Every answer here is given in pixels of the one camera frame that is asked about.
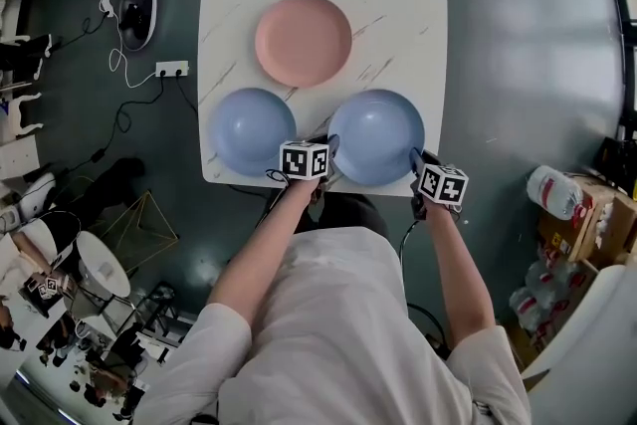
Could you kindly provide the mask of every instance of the marble tabletop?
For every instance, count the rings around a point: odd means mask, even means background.
[[[228,94],[258,87],[292,110],[299,138],[327,132],[331,116],[350,96],[389,89],[413,102],[425,124],[425,148],[438,153],[447,69],[447,0],[330,0],[347,16],[351,54],[331,80],[311,89],[290,89],[263,71],[255,54],[255,31],[263,13],[279,0],[201,0],[197,89],[201,166],[209,182],[275,187],[267,177],[227,168],[208,136],[215,106]],[[330,191],[411,195],[407,175],[380,187],[359,186],[338,171]]]

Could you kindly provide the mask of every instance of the floor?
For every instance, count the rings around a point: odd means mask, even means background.
[[[131,54],[130,80],[157,61],[188,60],[182,81],[196,97],[199,0],[159,0],[158,27],[149,46]],[[613,0],[448,0],[449,49],[441,158],[466,171],[470,184],[459,222],[483,273],[497,313],[507,310],[534,257],[536,209],[525,178],[538,164],[577,169],[590,162],[604,135],[613,135],[622,102],[621,58]],[[82,20],[100,18],[98,0],[36,0],[29,32],[67,39]],[[117,44],[110,20],[94,35],[46,63],[43,98],[29,115],[42,161],[75,165],[104,146],[123,101],[147,100],[148,82],[129,90],[121,72],[108,71]],[[250,235],[263,201],[201,177],[196,119],[174,83],[153,106],[132,106],[133,126],[118,133],[106,157],[77,174],[97,175],[117,158],[138,156],[147,173],[137,190],[151,189],[180,235],[134,277],[136,289],[158,280],[178,291],[179,305],[198,312],[220,268]],[[412,221],[403,198],[374,199],[398,246]],[[405,251],[408,300],[444,316],[435,257],[425,227]],[[420,325],[428,328],[420,318]]]

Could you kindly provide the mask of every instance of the white power strip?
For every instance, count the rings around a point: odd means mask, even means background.
[[[155,65],[155,76],[161,77],[161,72],[164,72],[164,77],[176,77],[177,71],[180,71],[180,77],[188,76],[188,61],[170,61],[166,63],[157,63]]]

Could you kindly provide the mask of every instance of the blue bowl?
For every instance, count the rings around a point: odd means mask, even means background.
[[[340,137],[334,163],[352,181],[382,186],[411,171],[409,152],[425,145],[418,110],[404,96],[372,90],[352,96],[329,123],[329,135]]]
[[[210,149],[237,173],[263,176],[279,168],[279,147],[297,136],[288,106],[263,89],[241,89],[226,96],[208,119]]]

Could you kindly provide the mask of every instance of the pink bowl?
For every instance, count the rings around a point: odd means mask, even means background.
[[[257,27],[257,59],[274,80],[289,87],[326,82],[345,65],[351,28],[328,0],[282,0]]]

